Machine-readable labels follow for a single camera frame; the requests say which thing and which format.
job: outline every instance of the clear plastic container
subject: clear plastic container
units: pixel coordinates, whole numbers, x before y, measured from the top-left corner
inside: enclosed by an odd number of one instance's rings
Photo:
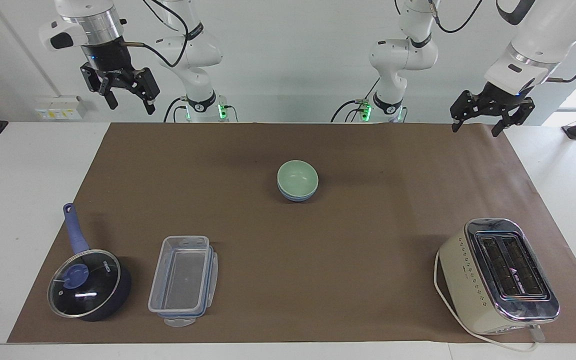
[[[161,245],[148,309],[175,328],[194,323],[213,302],[217,259],[208,237],[167,237]]]

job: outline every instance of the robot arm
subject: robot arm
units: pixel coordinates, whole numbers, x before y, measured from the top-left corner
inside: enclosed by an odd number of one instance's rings
[[[179,63],[171,67],[160,60],[159,64],[172,71],[183,83],[186,91],[185,100],[188,102],[189,121],[202,123],[228,121],[224,107],[226,99],[215,91],[210,76],[203,69],[221,63],[224,55],[217,39],[205,31],[197,16],[195,10],[197,0],[161,0],[161,2],[179,14],[188,27],[187,47]],[[169,11],[160,11],[159,14],[170,28],[184,29],[179,19]],[[171,59],[179,54],[184,40],[183,36],[158,39],[155,48],[164,57]]]
[[[149,68],[136,70],[123,44],[124,19],[112,0],[54,0],[60,20],[44,25],[39,38],[48,50],[80,46],[87,62],[80,67],[87,87],[98,92],[110,109],[117,107],[112,88],[130,91],[143,101],[147,113],[160,93]]]
[[[407,0],[399,20],[406,39],[378,41],[370,51],[370,64],[380,76],[376,91],[370,94],[372,117],[377,121],[396,121],[408,82],[402,70],[430,69],[437,62],[439,50],[432,39],[434,22],[428,0]]]
[[[450,108],[453,132],[478,116],[502,116],[495,137],[522,125],[535,108],[526,96],[546,82],[576,43],[576,0],[520,0],[512,11],[502,9],[499,0],[496,5],[508,23],[518,25],[517,35],[486,72],[483,91],[462,92]]]

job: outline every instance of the cream toaster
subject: cream toaster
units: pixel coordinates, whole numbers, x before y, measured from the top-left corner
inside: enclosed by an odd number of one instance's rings
[[[456,314],[473,333],[538,328],[560,314],[533,249],[509,219],[469,221],[438,257]]]

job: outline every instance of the blue object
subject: blue object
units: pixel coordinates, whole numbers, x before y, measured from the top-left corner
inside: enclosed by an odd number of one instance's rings
[[[77,217],[77,210],[75,210],[73,203],[69,202],[63,206],[63,216],[66,218],[66,230],[68,230],[72,251],[78,254],[90,250],[90,246],[82,234],[80,219]],[[77,289],[86,282],[89,273],[89,269],[85,264],[72,265],[66,269],[63,277],[63,287],[69,290]]]
[[[75,254],[90,250],[90,246],[84,239],[80,228],[80,219],[77,217],[77,210],[73,203],[66,203],[63,206],[63,216],[66,218],[66,229],[70,238],[70,247]]]
[[[88,280],[89,270],[84,264],[74,264],[63,274],[63,287],[72,290],[84,285]]]
[[[310,198],[313,197],[313,195],[315,194],[315,191],[311,192],[311,194],[307,194],[306,196],[292,196],[290,194],[287,194],[281,187],[281,185],[279,185],[279,183],[277,183],[277,187],[279,188],[279,192],[281,192],[281,194],[284,196],[284,198],[290,200],[290,201],[294,201],[295,203],[301,203],[302,201],[306,201]]]

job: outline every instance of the black pot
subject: black pot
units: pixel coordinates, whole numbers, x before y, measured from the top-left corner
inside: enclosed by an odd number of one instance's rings
[[[75,255],[55,272],[48,286],[50,309],[60,317],[100,321],[128,298],[131,275],[109,251],[90,250],[72,203],[63,207]]]

